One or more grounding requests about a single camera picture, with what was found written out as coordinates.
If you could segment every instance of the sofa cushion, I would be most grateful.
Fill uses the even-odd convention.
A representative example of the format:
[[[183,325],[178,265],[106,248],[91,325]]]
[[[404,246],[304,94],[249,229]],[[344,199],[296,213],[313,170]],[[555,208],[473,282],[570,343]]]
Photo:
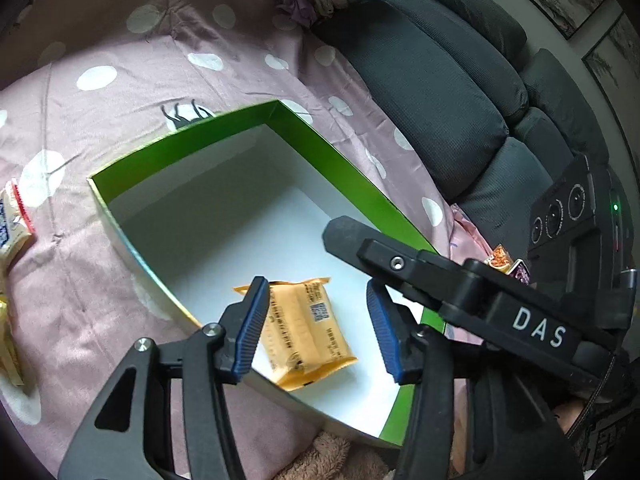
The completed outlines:
[[[357,70],[446,200],[482,173],[508,136],[498,110],[460,65],[386,1],[349,6],[313,32]]]
[[[458,200],[486,241],[525,258],[531,206],[553,180],[519,140],[509,137],[480,179]]]
[[[493,0],[438,0],[482,34],[510,62],[520,53],[527,34]]]
[[[540,49],[520,75],[529,92],[529,102],[551,118],[569,149],[607,164],[609,151],[598,120],[554,55]]]
[[[513,66],[465,20],[436,0],[387,0],[434,39],[491,99],[507,124],[519,121],[529,95]]]
[[[564,168],[574,160],[574,154],[556,125],[539,108],[530,108],[524,118],[513,127],[512,134],[520,142],[524,142],[553,180],[560,177]]]

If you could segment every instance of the screw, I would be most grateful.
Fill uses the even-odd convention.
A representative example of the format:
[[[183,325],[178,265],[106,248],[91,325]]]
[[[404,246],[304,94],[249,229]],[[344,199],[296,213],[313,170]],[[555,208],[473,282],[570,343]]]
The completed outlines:
[[[391,268],[393,270],[404,269],[404,258],[402,256],[394,256],[391,258]]]
[[[224,329],[218,323],[209,323],[202,327],[204,335],[207,337],[219,337]]]
[[[153,342],[148,337],[141,337],[135,343],[133,343],[133,348],[135,348],[138,352],[146,352],[151,348]]]

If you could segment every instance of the gray couch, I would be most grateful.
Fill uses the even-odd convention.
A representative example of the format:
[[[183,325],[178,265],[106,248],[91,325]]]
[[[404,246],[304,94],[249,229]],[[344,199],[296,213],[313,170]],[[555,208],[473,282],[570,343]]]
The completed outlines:
[[[531,205],[577,153],[607,163],[593,111],[492,0],[371,0],[314,27],[360,73],[443,197],[490,245],[526,255]]]

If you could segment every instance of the open cardboard box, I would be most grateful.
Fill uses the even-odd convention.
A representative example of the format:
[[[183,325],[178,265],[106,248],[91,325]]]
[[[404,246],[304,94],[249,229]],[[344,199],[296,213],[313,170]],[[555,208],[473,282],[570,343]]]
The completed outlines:
[[[433,248],[305,121],[279,101],[236,110],[156,139],[89,183],[121,256],[187,330],[219,320],[240,300],[232,288],[254,276],[331,277],[326,290],[358,362],[286,394],[265,379],[271,368],[258,345],[245,381],[290,409],[322,416],[332,431],[402,442],[412,388],[386,373],[366,307],[369,277],[326,253],[321,234],[330,219],[348,215]],[[442,329],[433,312],[410,306]]]

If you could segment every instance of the pink blanket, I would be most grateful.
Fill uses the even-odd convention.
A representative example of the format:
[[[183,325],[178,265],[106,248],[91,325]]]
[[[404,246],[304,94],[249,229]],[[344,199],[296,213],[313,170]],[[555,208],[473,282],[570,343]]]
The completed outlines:
[[[440,254],[486,255],[355,70],[272,1],[34,0],[0,59],[0,181],[19,178],[38,234],[9,275],[27,386],[0,373],[0,394],[52,472],[133,341],[185,336],[114,252],[85,181],[174,128],[161,105],[193,119],[192,100],[204,115],[283,99]],[[230,388],[228,403],[249,478],[272,477],[316,434],[246,387]],[[179,449],[178,473],[186,467]]]

